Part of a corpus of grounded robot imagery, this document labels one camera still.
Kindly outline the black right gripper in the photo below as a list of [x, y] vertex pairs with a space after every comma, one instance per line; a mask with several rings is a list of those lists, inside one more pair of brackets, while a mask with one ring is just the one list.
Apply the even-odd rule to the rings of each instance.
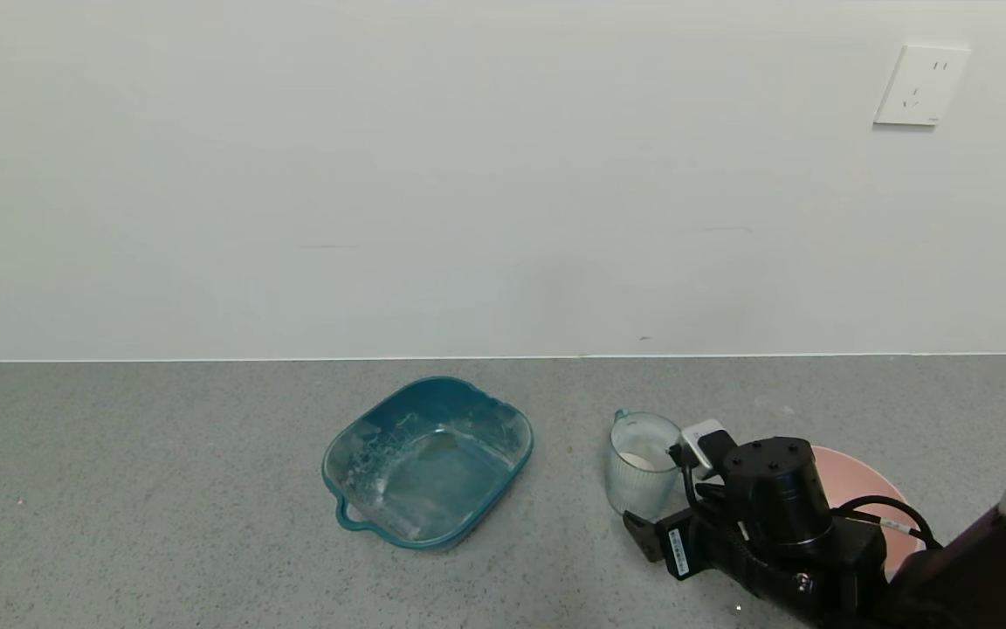
[[622, 523], [650, 563], [665, 561], [676, 580], [718, 570], [737, 582], [749, 580], [752, 555], [734, 518], [704, 504], [686, 507], [658, 524], [625, 509]]

